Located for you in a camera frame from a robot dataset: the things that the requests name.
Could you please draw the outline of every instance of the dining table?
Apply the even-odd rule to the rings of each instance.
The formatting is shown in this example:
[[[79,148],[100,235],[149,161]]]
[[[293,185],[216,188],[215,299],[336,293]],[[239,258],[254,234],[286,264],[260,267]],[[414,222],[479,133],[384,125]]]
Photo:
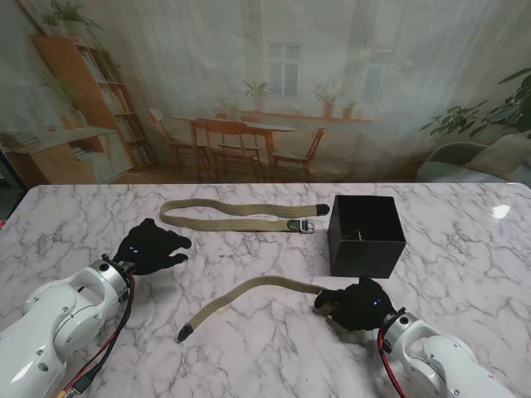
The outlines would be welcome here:
[[[172,119],[182,120],[190,123],[190,132],[192,133],[192,150],[193,156],[195,158],[196,170],[197,170],[197,181],[201,182],[201,166],[199,162],[199,151],[197,149],[197,124],[196,119],[189,116],[182,115],[173,115]],[[268,169],[268,178],[273,182],[273,153],[275,153],[275,144],[273,142],[273,132],[292,132],[296,129],[289,126],[278,126],[276,124],[263,124],[263,123],[251,123],[251,122],[242,122],[249,127],[249,134],[258,135],[264,137],[265,140],[265,150],[267,151],[267,162],[269,164]]]

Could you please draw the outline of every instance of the black cube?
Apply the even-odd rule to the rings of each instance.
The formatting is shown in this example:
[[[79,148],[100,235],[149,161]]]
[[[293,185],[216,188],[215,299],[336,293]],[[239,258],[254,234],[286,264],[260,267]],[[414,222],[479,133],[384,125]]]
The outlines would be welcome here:
[[[389,278],[406,245],[393,197],[337,195],[328,231],[332,276]]]

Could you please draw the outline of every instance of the beige belt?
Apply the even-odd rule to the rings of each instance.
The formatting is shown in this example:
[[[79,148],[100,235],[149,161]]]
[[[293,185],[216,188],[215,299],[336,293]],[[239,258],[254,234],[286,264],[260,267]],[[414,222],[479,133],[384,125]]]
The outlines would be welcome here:
[[[316,284],[305,284],[297,280],[285,278],[284,276],[259,276],[257,278],[249,279],[243,284],[236,286],[229,293],[216,298],[215,300],[208,303],[206,306],[201,308],[198,313],[196,313],[192,319],[190,319],[183,328],[179,331],[177,341],[183,342],[190,336],[194,330],[212,313],[217,311],[219,308],[224,307],[240,297],[247,290],[253,289],[257,286],[263,286],[265,284],[271,284],[274,286],[280,286],[282,288],[294,290],[301,293],[310,293],[310,294],[319,294],[322,290],[327,290]]]
[[[279,205],[229,205],[212,199],[184,199],[181,201],[167,201],[160,207],[160,218],[172,226],[181,226],[197,231],[260,231],[260,232],[300,232],[311,234],[314,232],[312,220],[268,221],[250,218],[197,220],[194,218],[169,216],[166,214],[173,209],[185,207],[212,207],[230,216],[249,216],[253,214],[269,214],[281,218],[300,218],[307,216],[325,216],[330,211],[328,205],[311,206],[279,206]]]

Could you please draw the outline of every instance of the black belt tip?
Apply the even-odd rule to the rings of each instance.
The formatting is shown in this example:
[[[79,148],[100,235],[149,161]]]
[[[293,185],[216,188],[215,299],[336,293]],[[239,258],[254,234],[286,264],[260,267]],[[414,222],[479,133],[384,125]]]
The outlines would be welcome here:
[[[183,342],[193,333],[193,328],[188,323],[183,326],[183,328],[179,331],[179,334],[177,336],[177,342]]]
[[[330,206],[325,204],[315,205],[317,207],[317,216],[326,216],[329,214]]]

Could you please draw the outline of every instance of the belt buckle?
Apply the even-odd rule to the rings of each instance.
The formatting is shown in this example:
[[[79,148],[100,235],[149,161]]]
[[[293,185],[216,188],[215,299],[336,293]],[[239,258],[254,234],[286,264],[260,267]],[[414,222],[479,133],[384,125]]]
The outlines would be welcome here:
[[[315,223],[305,218],[302,220],[289,220],[288,229],[293,232],[300,232],[301,234],[313,234],[315,231]]]

